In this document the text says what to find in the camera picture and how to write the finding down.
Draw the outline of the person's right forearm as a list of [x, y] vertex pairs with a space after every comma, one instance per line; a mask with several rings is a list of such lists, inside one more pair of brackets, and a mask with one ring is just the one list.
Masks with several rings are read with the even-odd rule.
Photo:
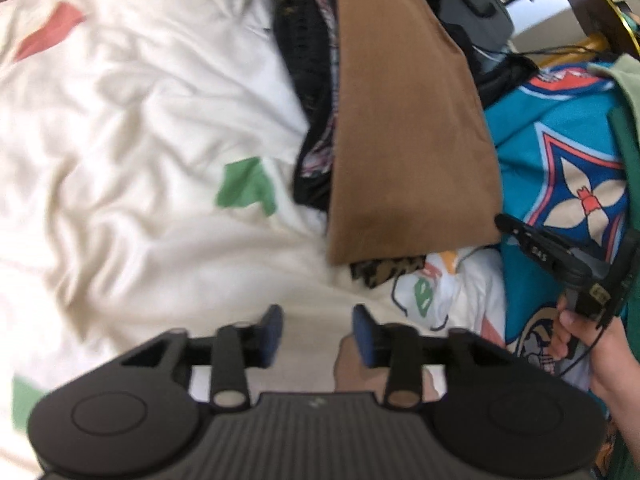
[[639, 362], [628, 347], [612, 347], [599, 375], [602, 399], [639, 465]]

